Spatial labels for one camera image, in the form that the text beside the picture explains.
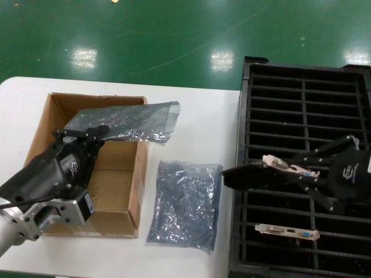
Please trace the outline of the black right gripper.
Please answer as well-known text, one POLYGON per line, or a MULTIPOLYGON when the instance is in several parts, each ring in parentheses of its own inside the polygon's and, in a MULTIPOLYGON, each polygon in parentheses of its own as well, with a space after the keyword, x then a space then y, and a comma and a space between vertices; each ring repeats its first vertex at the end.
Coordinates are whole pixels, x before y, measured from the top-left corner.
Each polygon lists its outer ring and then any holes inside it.
POLYGON ((358 149, 359 140, 353 135, 347 135, 308 152, 297 153, 292 158, 292 162, 299 164, 332 163, 328 181, 301 176, 301 189, 331 214, 343 213, 343 205, 337 199, 349 202, 370 201, 370 152, 358 149), (337 199, 319 191, 318 188, 326 188, 327 183, 337 199))

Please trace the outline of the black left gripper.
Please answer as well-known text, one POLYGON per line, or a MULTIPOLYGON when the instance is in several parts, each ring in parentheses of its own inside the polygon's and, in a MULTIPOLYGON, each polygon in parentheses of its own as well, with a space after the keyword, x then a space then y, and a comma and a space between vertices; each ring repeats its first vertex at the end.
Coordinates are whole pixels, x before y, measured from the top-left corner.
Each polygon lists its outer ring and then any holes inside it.
POLYGON ((10 202, 43 199, 59 192, 67 195, 67 185, 86 188, 92 175, 100 148, 100 137, 110 130, 107 125, 90 127, 85 131, 58 129, 53 131, 55 142, 45 152, 1 185, 1 197, 10 202), (63 143, 65 137, 84 140, 63 143))

